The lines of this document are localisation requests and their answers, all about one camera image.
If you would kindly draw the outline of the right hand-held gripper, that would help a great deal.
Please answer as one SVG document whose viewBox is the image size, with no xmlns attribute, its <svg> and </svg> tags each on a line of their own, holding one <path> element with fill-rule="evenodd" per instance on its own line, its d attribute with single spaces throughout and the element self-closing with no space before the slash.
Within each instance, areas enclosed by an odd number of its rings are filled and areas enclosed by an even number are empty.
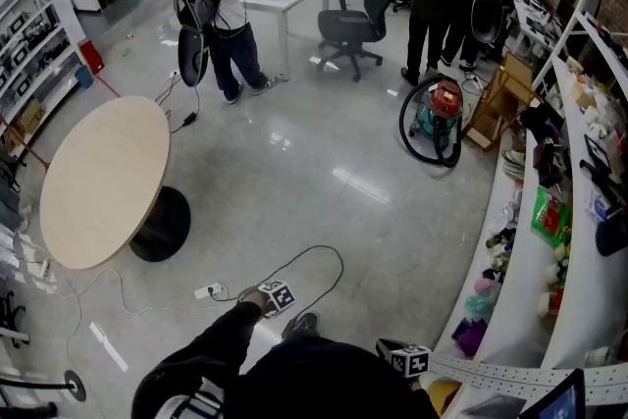
<svg viewBox="0 0 628 419">
<path fill-rule="evenodd" d="M 378 339 L 377 354 L 404 378 L 418 378 L 428 371 L 431 350 L 398 340 Z"/>
</svg>

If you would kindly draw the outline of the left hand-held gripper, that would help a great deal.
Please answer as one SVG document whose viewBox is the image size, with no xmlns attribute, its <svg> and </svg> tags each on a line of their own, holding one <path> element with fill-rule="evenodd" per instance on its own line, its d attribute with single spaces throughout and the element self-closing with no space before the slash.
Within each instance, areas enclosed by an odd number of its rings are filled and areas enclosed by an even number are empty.
<svg viewBox="0 0 628 419">
<path fill-rule="evenodd" d="M 262 316 L 266 319 L 279 316 L 295 304 L 290 287 L 286 282 L 279 280 L 267 281 L 245 289 L 238 296 L 238 301 L 243 302 L 245 297 L 254 291 L 258 291 L 266 300 L 266 307 L 262 310 Z"/>
</svg>

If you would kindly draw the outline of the person's left forearm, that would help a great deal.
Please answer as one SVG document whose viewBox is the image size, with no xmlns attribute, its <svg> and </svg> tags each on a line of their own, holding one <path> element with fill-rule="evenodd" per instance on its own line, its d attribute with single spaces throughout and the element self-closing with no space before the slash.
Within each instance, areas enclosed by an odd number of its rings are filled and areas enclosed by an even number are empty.
<svg viewBox="0 0 628 419">
<path fill-rule="evenodd" d="M 262 308 L 243 301 L 216 320 L 190 346 L 200 354 L 232 366 L 240 366 L 247 355 Z"/>
</svg>

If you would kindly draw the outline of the red and teal vacuum cleaner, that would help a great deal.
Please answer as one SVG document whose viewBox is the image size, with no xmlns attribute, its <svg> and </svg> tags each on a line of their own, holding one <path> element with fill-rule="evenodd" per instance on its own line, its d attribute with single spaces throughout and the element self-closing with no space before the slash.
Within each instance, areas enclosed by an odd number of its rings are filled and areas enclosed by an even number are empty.
<svg viewBox="0 0 628 419">
<path fill-rule="evenodd" d="M 444 154 L 451 133 L 462 125 L 463 94 L 459 84 L 449 78 L 433 79 L 424 88 L 408 133 L 410 137 L 420 133 L 435 140 Z"/>
</svg>

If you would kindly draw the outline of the person's black shoe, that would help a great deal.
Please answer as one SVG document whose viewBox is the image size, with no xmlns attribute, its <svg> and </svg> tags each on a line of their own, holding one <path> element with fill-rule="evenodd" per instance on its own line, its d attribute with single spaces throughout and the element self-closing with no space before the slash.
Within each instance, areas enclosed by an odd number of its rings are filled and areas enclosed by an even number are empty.
<svg viewBox="0 0 628 419">
<path fill-rule="evenodd" d="M 282 342 L 305 337 L 319 336 L 320 317 L 316 312 L 306 312 L 291 319 L 282 332 Z"/>
</svg>

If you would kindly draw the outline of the purple paper bundle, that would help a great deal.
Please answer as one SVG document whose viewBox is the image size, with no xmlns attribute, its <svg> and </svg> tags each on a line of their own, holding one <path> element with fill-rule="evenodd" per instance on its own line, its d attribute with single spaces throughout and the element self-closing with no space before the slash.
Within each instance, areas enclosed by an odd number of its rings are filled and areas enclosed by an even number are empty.
<svg viewBox="0 0 628 419">
<path fill-rule="evenodd" d="M 473 321 L 463 318 L 451 338 L 466 357 L 473 357 L 480 347 L 488 324 L 484 319 Z"/>
</svg>

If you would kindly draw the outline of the person's black top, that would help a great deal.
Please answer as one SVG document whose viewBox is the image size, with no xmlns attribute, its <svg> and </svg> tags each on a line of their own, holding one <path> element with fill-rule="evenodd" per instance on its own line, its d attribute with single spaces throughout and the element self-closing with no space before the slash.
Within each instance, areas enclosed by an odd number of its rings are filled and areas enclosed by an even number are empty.
<svg viewBox="0 0 628 419">
<path fill-rule="evenodd" d="M 173 398 L 191 397 L 206 383 L 224 396 L 218 414 L 202 419 L 439 419 L 425 392 L 356 346 L 295 340 L 240 373 L 249 342 L 247 332 L 203 332 L 140 383 L 131 419 L 169 419 Z"/>
</svg>

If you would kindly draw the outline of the white metal shelving unit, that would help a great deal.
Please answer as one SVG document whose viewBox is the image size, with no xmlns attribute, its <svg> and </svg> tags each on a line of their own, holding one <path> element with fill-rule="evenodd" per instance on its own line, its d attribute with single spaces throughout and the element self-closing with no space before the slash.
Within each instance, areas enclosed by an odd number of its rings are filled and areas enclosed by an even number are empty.
<svg viewBox="0 0 628 419">
<path fill-rule="evenodd" d="M 569 266 L 566 292 L 557 321 L 545 324 L 537 315 L 538 300 L 544 289 L 543 271 L 550 265 L 550 244 L 531 227 L 534 199 L 539 186 L 533 173 L 532 154 L 537 141 L 526 135 L 526 168 L 522 185 L 522 203 L 504 284 L 494 314 L 479 349 L 473 358 L 462 358 L 450 336 L 462 320 L 466 296 L 480 273 L 488 267 L 484 245 L 488 232 L 497 221 L 496 211 L 508 200 L 506 192 L 515 188 L 514 181 L 502 171 L 499 159 L 482 234 L 465 283 L 454 305 L 443 334 L 434 350 L 425 383 L 461 383 L 443 419 L 470 417 L 465 410 L 485 403 L 495 396 L 509 396 L 532 405 L 549 393 L 568 373 L 576 368 L 585 372 L 585 404 L 590 407 L 628 404 L 628 362 L 585 368 L 587 351 L 611 347 L 621 339 L 628 315 L 628 251 L 602 257 L 595 245 L 597 222 L 585 209 L 586 194 L 593 187 L 589 176 L 578 167 L 587 148 L 584 134 L 588 132 L 584 114 L 571 94 L 575 77 L 559 58 L 576 23 L 599 47 L 624 94 L 628 93 L 628 71 L 613 52 L 594 33 L 594 27 L 583 18 L 584 4 L 578 0 L 575 12 L 533 86 L 542 83 L 550 67 L 554 67 L 563 104 L 565 124 L 573 170 L 573 266 Z"/>
</svg>

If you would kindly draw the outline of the tablet with blue screen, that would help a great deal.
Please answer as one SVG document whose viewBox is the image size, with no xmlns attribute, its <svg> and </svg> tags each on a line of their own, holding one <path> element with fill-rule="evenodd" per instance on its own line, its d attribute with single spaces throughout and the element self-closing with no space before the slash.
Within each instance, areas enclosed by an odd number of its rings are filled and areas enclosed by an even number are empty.
<svg viewBox="0 0 628 419">
<path fill-rule="evenodd" d="M 586 419 L 584 371 L 573 370 L 553 390 L 524 410 L 518 419 Z"/>
</svg>

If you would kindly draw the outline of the green packet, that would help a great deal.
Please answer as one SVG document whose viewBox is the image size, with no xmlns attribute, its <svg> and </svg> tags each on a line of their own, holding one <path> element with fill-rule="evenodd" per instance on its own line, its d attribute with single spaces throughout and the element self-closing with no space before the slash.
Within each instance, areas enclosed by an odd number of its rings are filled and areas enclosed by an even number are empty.
<svg viewBox="0 0 628 419">
<path fill-rule="evenodd" d="M 553 247 L 561 243 L 563 230 L 571 222 L 571 207 L 546 188 L 538 186 L 531 229 Z"/>
</svg>

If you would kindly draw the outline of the black floor disc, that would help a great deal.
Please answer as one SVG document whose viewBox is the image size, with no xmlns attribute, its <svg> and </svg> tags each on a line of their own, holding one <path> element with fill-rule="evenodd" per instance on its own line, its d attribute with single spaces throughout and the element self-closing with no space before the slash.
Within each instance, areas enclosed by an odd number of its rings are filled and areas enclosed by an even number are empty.
<svg viewBox="0 0 628 419">
<path fill-rule="evenodd" d="M 68 392 L 78 402 L 86 401 L 86 391 L 84 384 L 79 375 L 73 370 L 67 370 L 64 373 L 65 384 L 68 387 Z"/>
</svg>

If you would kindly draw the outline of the wooden stool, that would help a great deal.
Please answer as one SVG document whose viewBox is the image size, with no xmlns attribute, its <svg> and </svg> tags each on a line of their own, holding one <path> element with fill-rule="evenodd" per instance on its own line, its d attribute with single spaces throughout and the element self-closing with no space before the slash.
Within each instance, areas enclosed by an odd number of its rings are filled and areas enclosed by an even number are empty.
<svg viewBox="0 0 628 419">
<path fill-rule="evenodd" d="M 534 91 L 533 76 L 530 64 L 507 51 L 463 130 L 465 136 L 491 149 L 524 110 L 543 102 Z"/>
</svg>

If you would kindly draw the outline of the black office chair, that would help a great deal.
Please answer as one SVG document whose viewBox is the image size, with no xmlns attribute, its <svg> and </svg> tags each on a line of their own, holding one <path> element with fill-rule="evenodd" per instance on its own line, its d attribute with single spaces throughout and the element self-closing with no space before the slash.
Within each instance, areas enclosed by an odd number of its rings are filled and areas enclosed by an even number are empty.
<svg viewBox="0 0 628 419">
<path fill-rule="evenodd" d="M 328 63 L 340 57 L 347 57 L 354 70 L 353 80 L 361 80 L 357 58 L 373 59 L 375 65 L 383 64 L 383 57 L 363 48 L 364 43 L 376 43 L 387 34 L 386 10 L 392 0 L 364 0 L 363 10 L 350 10 L 347 0 L 339 0 L 340 8 L 324 10 L 318 15 L 318 28 L 323 40 L 319 48 L 334 47 L 337 51 L 322 58 L 317 64 L 317 72 L 322 74 Z"/>
</svg>

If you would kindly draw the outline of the red box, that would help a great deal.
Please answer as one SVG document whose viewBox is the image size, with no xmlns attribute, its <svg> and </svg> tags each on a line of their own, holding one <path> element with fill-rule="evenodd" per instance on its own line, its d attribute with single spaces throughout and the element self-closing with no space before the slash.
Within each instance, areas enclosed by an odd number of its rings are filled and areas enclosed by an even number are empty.
<svg viewBox="0 0 628 419">
<path fill-rule="evenodd" d="M 84 39 L 78 44 L 78 48 L 91 72 L 94 75 L 98 75 L 104 68 L 104 60 L 96 50 L 93 42 L 89 39 Z"/>
</svg>

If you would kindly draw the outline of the white display shelf unit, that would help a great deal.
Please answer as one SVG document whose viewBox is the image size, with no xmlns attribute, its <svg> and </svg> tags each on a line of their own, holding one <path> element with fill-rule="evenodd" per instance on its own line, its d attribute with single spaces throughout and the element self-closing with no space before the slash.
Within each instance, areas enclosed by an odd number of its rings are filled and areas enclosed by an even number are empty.
<svg viewBox="0 0 628 419">
<path fill-rule="evenodd" d="M 84 63 L 53 0 L 0 0 L 0 145 L 20 157 Z"/>
</svg>

